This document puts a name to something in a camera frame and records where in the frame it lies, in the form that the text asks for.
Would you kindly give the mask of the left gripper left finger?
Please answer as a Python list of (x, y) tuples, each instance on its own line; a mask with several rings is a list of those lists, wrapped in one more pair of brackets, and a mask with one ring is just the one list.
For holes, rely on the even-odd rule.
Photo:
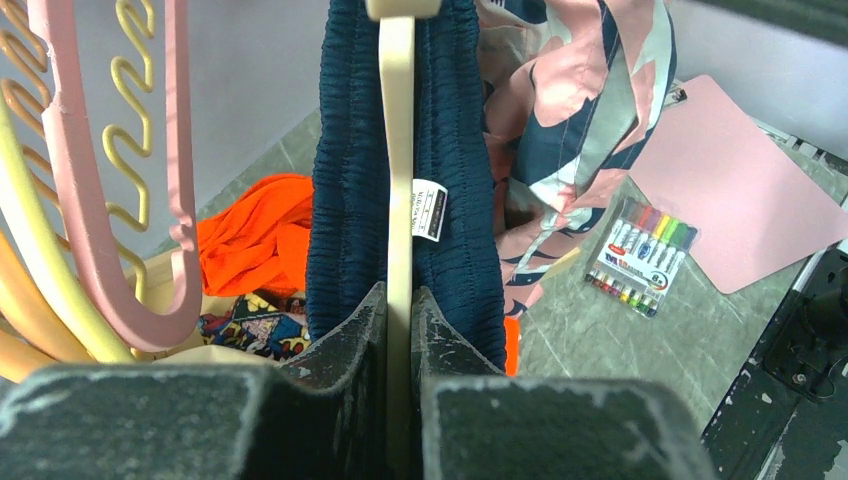
[(384, 479), (383, 284), (284, 363), (62, 366), (1, 406), (5, 479)]

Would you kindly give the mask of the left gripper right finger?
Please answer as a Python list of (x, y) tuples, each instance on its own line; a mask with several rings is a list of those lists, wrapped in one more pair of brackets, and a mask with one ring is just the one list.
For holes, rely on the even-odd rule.
[(412, 300), (416, 479), (712, 479), (682, 400), (633, 379), (509, 377)]

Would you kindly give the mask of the navy blue shorts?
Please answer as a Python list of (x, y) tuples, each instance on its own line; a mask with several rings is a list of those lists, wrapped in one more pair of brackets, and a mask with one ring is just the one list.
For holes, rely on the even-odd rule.
[(307, 322), (321, 338), (401, 261), (447, 323), (494, 367), (507, 359), (494, 236), (494, 176), (483, 138), (480, 27), (471, 1), (408, 21), (413, 78), (389, 114), (380, 67), (387, 25), (362, 1), (329, 5), (319, 78), (322, 133), (306, 272)]

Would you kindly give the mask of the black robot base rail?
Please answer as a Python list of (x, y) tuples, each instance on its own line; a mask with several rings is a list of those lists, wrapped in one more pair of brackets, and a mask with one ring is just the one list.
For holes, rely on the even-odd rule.
[(703, 430), (720, 479), (847, 476), (847, 255), (805, 268)]

